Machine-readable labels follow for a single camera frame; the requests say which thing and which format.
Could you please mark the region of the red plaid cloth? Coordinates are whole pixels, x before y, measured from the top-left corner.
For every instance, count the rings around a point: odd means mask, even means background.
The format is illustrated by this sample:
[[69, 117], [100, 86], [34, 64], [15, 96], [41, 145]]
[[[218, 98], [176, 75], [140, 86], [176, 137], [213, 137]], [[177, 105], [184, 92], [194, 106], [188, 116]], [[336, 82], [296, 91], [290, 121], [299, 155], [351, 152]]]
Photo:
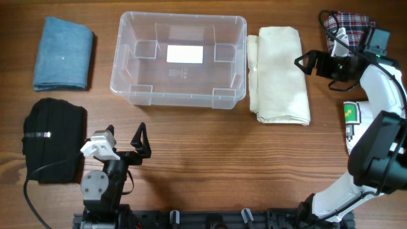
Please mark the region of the red plaid cloth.
[[324, 21], [325, 28], [351, 50], [345, 48], [329, 35], [326, 35], [327, 46], [332, 57], [353, 56], [358, 51], [359, 42], [369, 27], [376, 26], [374, 20], [367, 15], [338, 11], [331, 14]]

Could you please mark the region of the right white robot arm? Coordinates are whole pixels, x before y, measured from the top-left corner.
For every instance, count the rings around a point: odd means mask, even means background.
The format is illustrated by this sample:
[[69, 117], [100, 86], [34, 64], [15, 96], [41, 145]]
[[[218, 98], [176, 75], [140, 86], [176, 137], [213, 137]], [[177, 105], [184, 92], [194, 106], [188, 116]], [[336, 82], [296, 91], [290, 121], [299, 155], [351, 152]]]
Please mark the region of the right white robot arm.
[[374, 118], [352, 148], [346, 173], [298, 206], [297, 224], [338, 223], [363, 202], [406, 189], [406, 90], [398, 63], [385, 56], [388, 39], [388, 31], [372, 28], [353, 57], [312, 50], [294, 61], [305, 74], [316, 69], [332, 83], [359, 83]]

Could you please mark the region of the clear plastic storage container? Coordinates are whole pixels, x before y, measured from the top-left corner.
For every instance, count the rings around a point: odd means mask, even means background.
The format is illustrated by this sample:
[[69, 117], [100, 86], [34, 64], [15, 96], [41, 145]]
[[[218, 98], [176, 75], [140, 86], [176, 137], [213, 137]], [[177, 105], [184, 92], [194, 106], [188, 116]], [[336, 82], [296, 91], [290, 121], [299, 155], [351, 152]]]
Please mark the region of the clear plastic storage container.
[[[233, 109], [246, 95], [241, 16], [125, 12], [110, 89], [137, 106]], [[203, 46], [201, 64], [167, 62], [168, 45]]]

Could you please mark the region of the cream cloth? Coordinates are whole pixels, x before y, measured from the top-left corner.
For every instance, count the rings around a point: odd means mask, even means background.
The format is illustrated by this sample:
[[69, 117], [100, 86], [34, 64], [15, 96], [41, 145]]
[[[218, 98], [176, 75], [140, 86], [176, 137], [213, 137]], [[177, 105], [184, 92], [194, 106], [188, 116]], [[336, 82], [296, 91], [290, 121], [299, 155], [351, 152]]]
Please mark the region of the cream cloth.
[[305, 74], [294, 64], [300, 56], [292, 27], [262, 27], [247, 37], [250, 111], [259, 122], [310, 124]]

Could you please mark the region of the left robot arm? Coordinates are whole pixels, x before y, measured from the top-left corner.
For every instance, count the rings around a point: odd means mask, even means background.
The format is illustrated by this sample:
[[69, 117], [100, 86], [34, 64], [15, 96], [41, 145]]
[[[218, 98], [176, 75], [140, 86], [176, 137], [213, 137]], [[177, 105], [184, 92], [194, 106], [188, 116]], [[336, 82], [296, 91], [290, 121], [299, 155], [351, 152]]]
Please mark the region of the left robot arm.
[[127, 179], [133, 179], [129, 167], [141, 165], [151, 157], [146, 124], [141, 123], [130, 145], [133, 151], [117, 151], [114, 127], [109, 125], [99, 130], [81, 148], [85, 156], [93, 156], [104, 164], [102, 170], [93, 170], [81, 180], [81, 192], [85, 206], [83, 214], [75, 215], [73, 228], [141, 228], [141, 223], [128, 204], [121, 204], [121, 198], [130, 191], [124, 191]]

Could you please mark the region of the folded black garment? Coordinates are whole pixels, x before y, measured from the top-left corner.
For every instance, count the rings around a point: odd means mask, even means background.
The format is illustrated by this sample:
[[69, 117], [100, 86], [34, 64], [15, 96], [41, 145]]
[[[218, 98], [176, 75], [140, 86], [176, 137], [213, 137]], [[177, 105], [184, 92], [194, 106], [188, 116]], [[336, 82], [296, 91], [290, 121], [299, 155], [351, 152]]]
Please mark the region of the folded black garment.
[[42, 183], [73, 183], [85, 140], [86, 109], [67, 101], [37, 101], [24, 121], [22, 153], [27, 178]]

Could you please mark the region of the white printed t-shirt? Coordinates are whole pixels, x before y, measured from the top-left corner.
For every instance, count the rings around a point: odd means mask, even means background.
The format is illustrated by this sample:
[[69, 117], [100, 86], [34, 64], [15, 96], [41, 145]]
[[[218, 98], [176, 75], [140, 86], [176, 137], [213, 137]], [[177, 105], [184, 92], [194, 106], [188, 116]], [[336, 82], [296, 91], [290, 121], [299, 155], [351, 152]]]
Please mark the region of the white printed t-shirt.
[[345, 118], [345, 142], [348, 153], [373, 122], [373, 116], [368, 101], [343, 103]]

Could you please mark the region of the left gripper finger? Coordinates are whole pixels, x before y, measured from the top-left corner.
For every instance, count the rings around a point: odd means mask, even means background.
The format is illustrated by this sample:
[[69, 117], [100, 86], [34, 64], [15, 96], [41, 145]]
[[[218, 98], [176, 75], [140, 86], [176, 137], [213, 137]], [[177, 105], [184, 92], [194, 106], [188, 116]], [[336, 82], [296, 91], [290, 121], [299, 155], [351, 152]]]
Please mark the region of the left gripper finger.
[[110, 147], [113, 149], [115, 147], [115, 138], [114, 138], [114, 127], [113, 125], [109, 125], [107, 129], [105, 129], [105, 138]]
[[136, 133], [134, 134], [130, 145], [135, 148], [135, 151], [142, 157], [142, 158], [150, 158], [151, 157], [151, 147], [149, 145], [146, 124], [141, 122]]

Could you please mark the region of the white label in container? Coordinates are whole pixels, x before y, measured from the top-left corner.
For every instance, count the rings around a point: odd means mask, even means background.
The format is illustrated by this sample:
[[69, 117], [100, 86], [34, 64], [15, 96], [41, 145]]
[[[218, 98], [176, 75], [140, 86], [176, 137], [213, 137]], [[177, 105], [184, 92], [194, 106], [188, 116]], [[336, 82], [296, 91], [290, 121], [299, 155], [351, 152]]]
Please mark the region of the white label in container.
[[168, 45], [167, 62], [181, 64], [201, 64], [203, 46]]

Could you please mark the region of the folded blue denim cloth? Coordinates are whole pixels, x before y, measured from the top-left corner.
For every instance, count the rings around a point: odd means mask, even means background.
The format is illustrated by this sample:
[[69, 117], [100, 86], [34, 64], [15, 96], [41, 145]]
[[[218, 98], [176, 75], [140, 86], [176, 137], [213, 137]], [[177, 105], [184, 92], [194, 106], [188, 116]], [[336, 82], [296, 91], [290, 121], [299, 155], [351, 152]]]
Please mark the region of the folded blue denim cloth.
[[34, 91], [85, 90], [92, 46], [88, 27], [46, 17], [34, 66]]

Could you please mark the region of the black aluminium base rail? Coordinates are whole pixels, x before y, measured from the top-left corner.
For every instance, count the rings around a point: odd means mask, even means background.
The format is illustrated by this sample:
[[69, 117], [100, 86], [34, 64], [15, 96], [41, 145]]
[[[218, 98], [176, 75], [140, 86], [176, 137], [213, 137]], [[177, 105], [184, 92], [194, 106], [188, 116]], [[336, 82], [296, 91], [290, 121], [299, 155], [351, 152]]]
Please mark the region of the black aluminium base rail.
[[238, 211], [229, 212], [182, 212], [179, 219], [172, 221], [169, 212], [134, 211], [133, 220], [136, 228], [180, 228], [180, 229], [211, 229], [215, 224], [230, 229], [290, 229], [308, 228], [301, 222], [294, 224], [294, 209], [269, 209], [255, 211], [251, 220], [245, 220]]

